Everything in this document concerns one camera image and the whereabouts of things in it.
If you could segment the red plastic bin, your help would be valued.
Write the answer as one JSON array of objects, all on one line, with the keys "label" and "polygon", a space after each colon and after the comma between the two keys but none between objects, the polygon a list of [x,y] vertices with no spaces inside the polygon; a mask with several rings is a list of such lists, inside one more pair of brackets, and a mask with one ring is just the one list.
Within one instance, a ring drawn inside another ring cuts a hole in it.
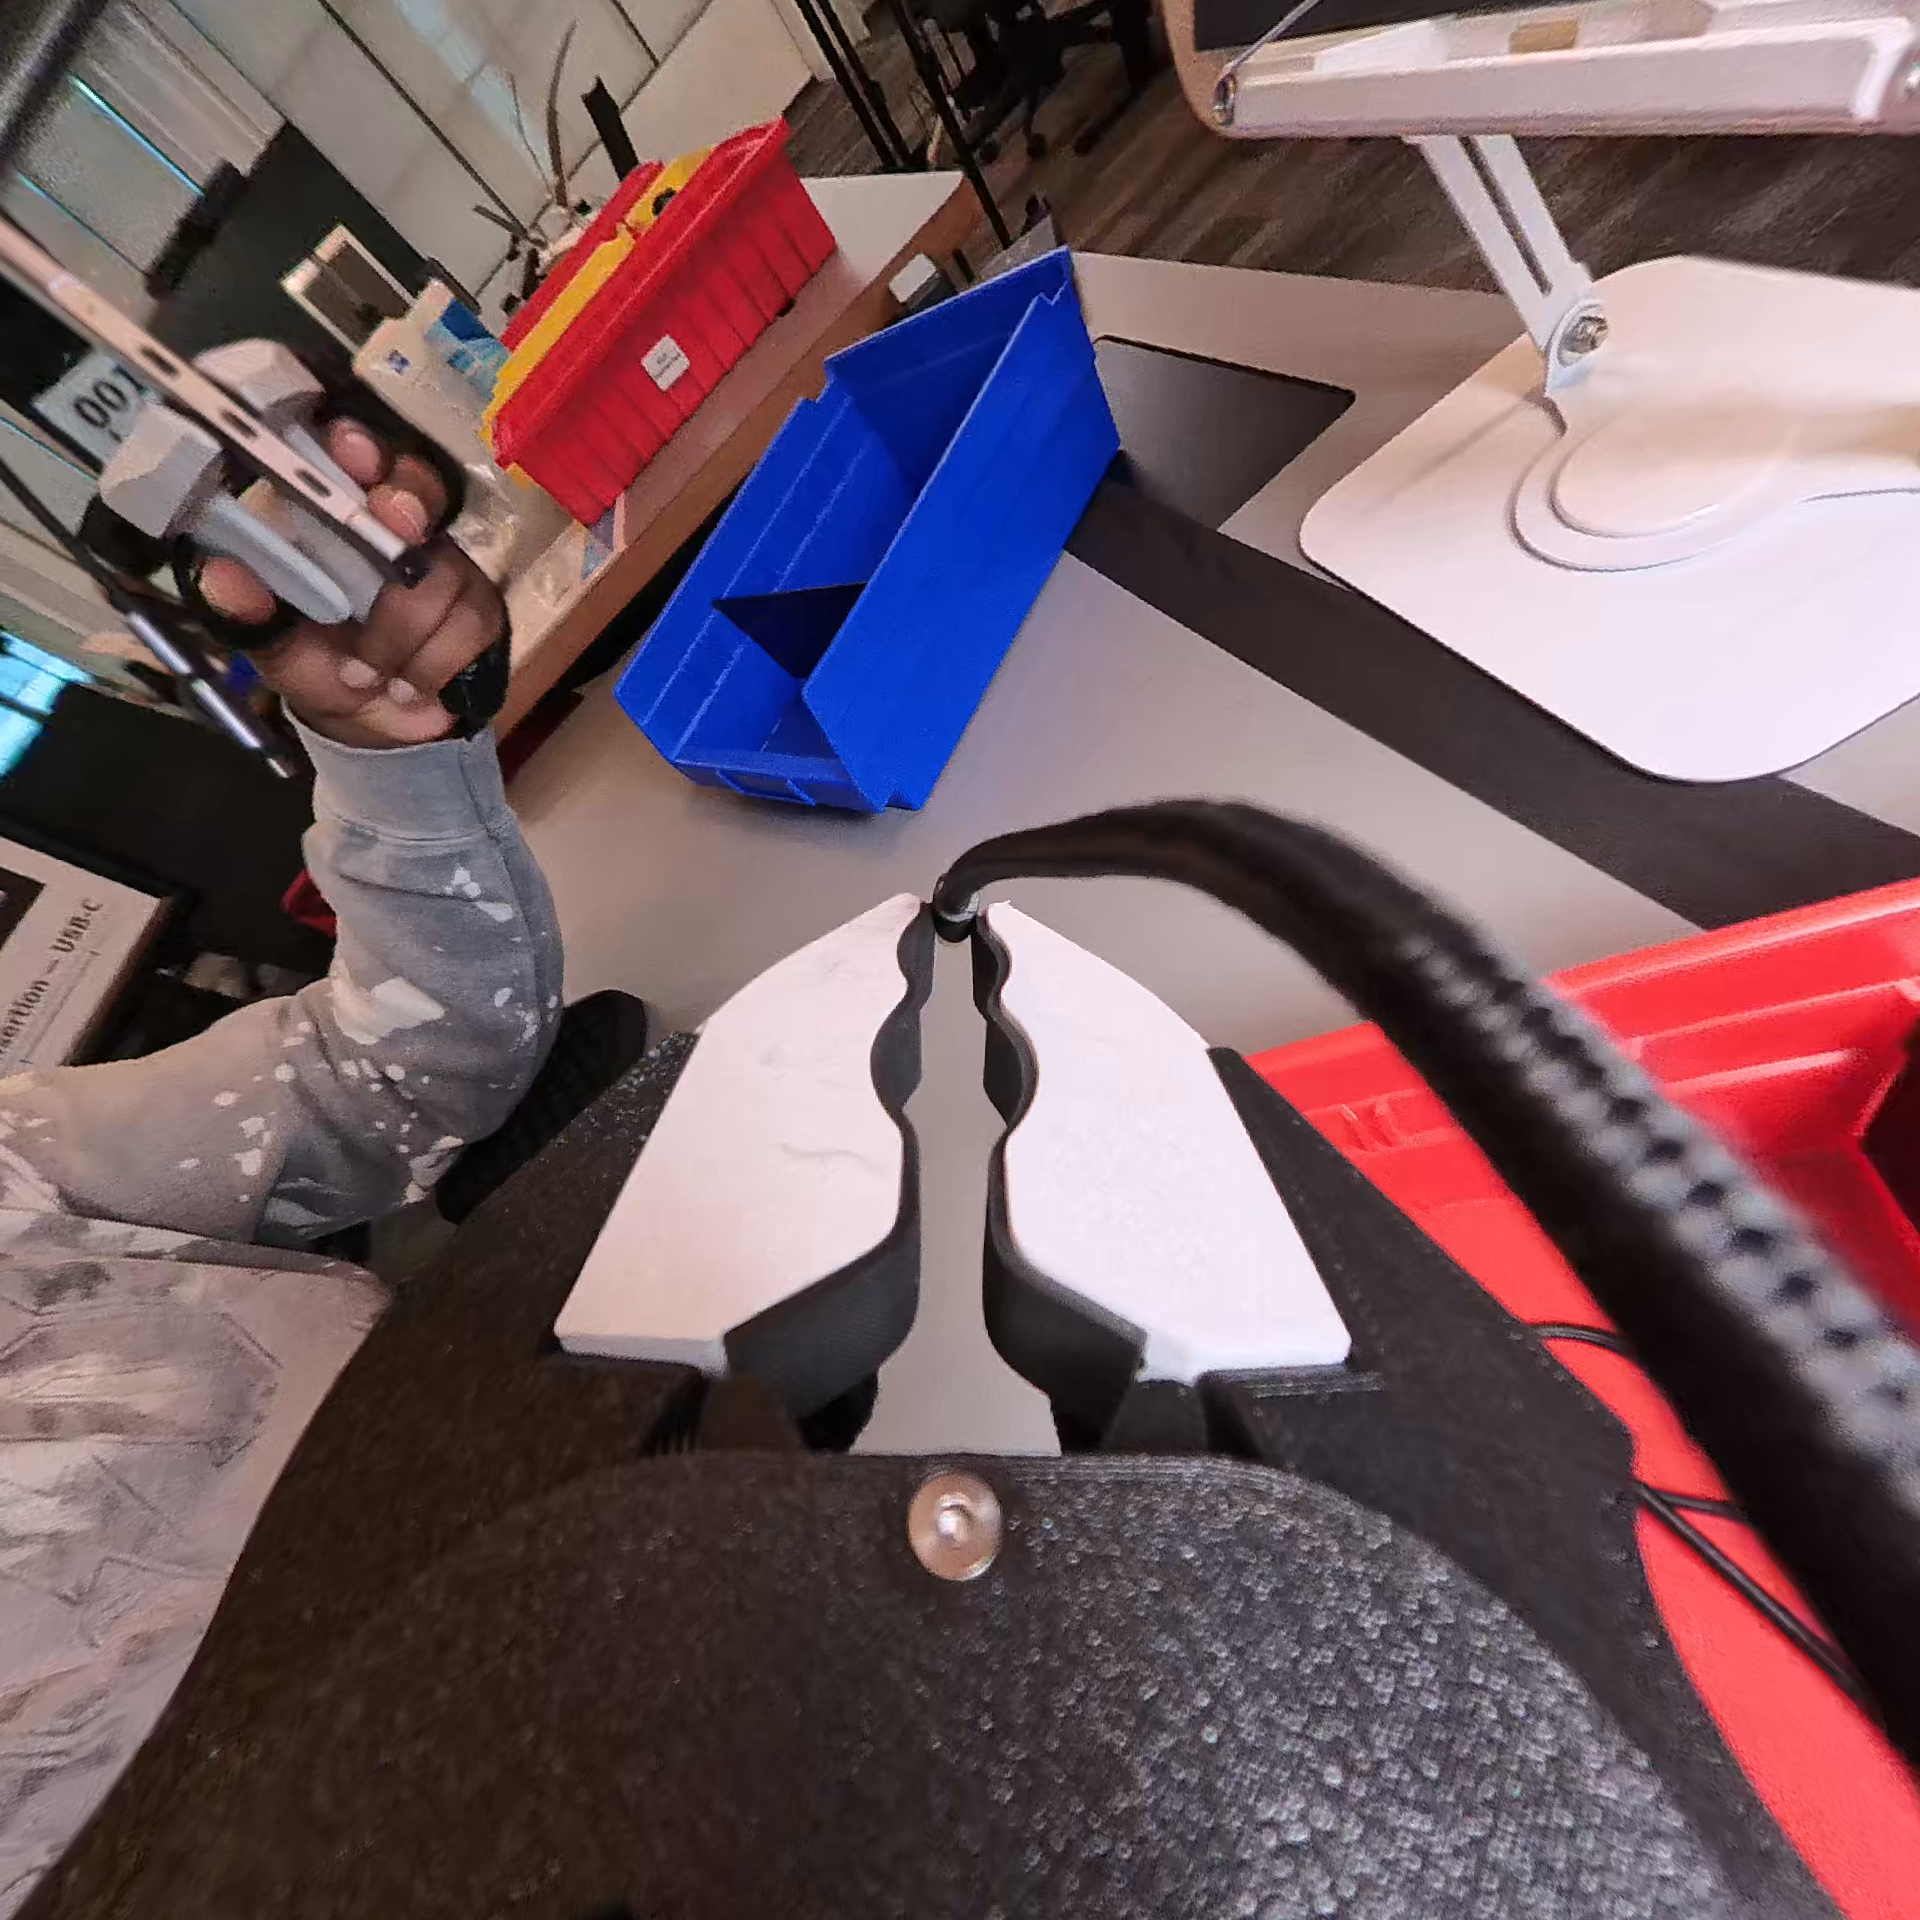
[{"label": "red plastic bin", "polygon": [[[1553,988],[1916,1335],[1916,1230],[1862,1154],[1916,1027],[1913,880],[1607,957]],[[1622,1427],[1640,1568],[1716,1734],[1843,1918],[1913,1918],[1909,1768],[1819,1665],[1823,1624],[1485,1154],[1377,1027],[1252,1068]]]}]

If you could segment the person's grey spattered sweatshirt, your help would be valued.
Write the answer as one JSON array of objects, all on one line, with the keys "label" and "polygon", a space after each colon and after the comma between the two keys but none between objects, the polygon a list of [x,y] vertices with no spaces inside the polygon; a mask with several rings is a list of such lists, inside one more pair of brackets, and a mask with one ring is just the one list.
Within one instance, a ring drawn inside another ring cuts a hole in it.
[{"label": "person's grey spattered sweatshirt", "polygon": [[5,1918],[156,1730],[385,1304],[337,1260],[3,1214]]}]

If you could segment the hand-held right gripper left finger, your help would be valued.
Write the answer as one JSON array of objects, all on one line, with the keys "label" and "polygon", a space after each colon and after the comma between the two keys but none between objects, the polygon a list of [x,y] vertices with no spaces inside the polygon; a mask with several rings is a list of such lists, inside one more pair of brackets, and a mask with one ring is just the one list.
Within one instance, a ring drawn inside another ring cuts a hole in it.
[{"label": "hand-held right gripper left finger", "polygon": [[760,973],[700,1037],[555,1337],[712,1380],[869,1380],[920,1293],[933,925],[893,895]]}]

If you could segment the black bin divider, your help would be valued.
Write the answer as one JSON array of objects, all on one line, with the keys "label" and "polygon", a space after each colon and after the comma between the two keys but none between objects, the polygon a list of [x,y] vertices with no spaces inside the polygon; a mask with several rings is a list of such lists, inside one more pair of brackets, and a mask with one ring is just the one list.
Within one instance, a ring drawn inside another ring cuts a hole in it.
[{"label": "black bin divider", "polygon": [[782,675],[806,683],[857,608],[865,584],[827,584],[760,595],[725,595],[712,608],[755,643]]},{"label": "black bin divider", "polygon": [[1897,1208],[1916,1225],[1916,1028],[1909,1031],[1899,1073],[1862,1130],[1862,1154]]}]

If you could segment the white metal stand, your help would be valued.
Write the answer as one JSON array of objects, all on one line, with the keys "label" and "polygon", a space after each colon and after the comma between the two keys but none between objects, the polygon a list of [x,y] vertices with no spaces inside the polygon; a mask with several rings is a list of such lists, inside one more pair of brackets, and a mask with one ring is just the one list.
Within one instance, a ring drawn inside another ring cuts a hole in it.
[{"label": "white metal stand", "polygon": [[1517,147],[1916,117],[1263,134],[1182,93],[1239,143],[1405,140],[1520,317],[1315,501],[1309,564],[1662,781],[1776,775],[1916,697],[1916,295],[1705,257],[1593,278]]}]

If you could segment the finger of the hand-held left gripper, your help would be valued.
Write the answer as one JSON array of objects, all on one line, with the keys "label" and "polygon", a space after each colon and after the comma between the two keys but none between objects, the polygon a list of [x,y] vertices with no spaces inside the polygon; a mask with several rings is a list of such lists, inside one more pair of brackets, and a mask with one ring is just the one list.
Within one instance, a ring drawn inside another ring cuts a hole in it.
[{"label": "finger of the hand-held left gripper", "polygon": [[196,533],[205,505],[225,493],[225,448],[175,408],[145,405],[100,475],[100,503],[145,538]]},{"label": "finger of the hand-held left gripper", "polygon": [[242,341],[199,353],[190,367],[229,400],[242,404],[277,437],[317,443],[326,387],[289,345]]}]

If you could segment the framed white sign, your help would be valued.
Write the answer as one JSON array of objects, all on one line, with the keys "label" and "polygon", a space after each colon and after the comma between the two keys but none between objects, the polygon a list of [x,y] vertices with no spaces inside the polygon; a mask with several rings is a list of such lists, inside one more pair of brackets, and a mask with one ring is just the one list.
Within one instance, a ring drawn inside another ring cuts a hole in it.
[{"label": "framed white sign", "polygon": [[187,891],[3,830],[3,1074],[76,1064]]}]

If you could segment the blue plastic bin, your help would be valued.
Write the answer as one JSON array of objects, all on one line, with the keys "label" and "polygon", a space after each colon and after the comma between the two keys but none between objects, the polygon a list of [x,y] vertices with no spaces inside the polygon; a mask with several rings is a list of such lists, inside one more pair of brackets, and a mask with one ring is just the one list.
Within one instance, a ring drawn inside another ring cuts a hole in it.
[{"label": "blue plastic bin", "polygon": [[[1120,451],[1075,257],[1049,250],[827,361],[613,683],[680,778],[917,811]],[[806,683],[712,604],[865,591]]]}]

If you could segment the clear plastic bag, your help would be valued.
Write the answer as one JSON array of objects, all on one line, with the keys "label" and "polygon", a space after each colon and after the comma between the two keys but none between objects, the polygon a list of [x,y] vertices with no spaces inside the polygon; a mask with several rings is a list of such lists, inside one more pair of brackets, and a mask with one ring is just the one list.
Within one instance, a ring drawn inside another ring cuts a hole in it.
[{"label": "clear plastic bag", "polygon": [[460,464],[460,505],[449,538],[499,590],[562,601],[593,578],[613,551],[613,517],[579,524],[516,471],[492,461]]}]

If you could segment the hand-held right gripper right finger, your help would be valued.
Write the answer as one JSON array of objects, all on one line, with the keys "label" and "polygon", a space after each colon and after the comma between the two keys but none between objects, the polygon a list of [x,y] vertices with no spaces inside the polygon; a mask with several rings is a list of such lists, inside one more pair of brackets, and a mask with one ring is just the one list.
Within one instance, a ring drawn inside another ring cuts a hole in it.
[{"label": "hand-held right gripper right finger", "polygon": [[1012,903],[980,911],[1017,1064],[1000,1148],[1015,1300],[995,1347],[1042,1388],[1339,1368],[1350,1331],[1203,1034]]}]

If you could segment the red ribbed crate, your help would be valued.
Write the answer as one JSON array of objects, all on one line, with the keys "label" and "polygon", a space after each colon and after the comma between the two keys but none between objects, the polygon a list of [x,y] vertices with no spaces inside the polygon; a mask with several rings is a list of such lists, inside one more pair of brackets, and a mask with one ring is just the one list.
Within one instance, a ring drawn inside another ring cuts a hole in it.
[{"label": "red ribbed crate", "polygon": [[733,131],[497,424],[493,465],[599,521],[833,251],[782,117]]}]

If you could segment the person's left forearm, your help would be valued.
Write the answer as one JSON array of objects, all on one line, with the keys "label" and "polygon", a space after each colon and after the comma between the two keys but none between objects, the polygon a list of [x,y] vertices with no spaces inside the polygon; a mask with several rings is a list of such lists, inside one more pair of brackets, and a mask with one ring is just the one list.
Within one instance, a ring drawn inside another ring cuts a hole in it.
[{"label": "person's left forearm", "polygon": [[555,901],[492,735],[359,750],[293,724],[323,981],[126,1064],[3,1084],[3,1254],[315,1243],[423,1201],[555,1044]]}]

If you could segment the white carton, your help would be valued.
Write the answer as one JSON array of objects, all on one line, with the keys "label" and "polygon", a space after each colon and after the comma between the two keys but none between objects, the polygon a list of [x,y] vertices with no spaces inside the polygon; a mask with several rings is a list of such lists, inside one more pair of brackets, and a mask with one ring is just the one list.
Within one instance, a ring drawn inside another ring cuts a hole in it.
[{"label": "white carton", "polygon": [[385,408],[426,433],[432,368],[423,333],[407,313],[370,327],[365,344],[353,348],[352,373]]}]

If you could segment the small tablet screen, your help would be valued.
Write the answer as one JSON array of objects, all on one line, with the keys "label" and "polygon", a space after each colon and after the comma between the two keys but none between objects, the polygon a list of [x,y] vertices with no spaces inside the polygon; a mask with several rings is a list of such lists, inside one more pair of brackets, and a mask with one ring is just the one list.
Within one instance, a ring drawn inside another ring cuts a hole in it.
[{"label": "small tablet screen", "polygon": [[303,255],[279,288],[345,354],[357,354],[385,327],[410,315],[407,291],[349,227],[333,227]]}]

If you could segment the grey usb hub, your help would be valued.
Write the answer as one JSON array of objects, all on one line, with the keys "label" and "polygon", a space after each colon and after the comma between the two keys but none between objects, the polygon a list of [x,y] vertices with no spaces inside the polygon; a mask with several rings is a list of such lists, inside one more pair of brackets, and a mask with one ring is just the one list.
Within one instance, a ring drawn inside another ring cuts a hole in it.
[{"label": "grey usb hub", "polygon": [[196,533],[156,540],[186,540],[202,554],[245,564],[285,608],[323,627],[362,621],[387,584],[420,580],[423,564],[370,517],[365,493],[320,441],[277,437],[9,220],[3,278],[62,333],[129,373],[145,390],[143,408],[175,408],[222,443],[225,493],[205,505]]}]

